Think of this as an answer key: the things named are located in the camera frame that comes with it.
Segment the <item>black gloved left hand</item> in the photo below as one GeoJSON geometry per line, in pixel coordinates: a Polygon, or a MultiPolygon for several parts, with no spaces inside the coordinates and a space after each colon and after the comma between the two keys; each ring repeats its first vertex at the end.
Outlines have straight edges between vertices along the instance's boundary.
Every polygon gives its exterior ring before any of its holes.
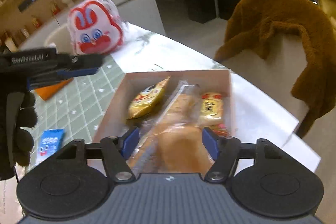
{"type": "Polygon", "coordinates": [[[1,87],[1,180],[15,176],[14,167],[28,166],[34,140],[26,130],[37,124],[35,96],[22,86],[1,87]]]}

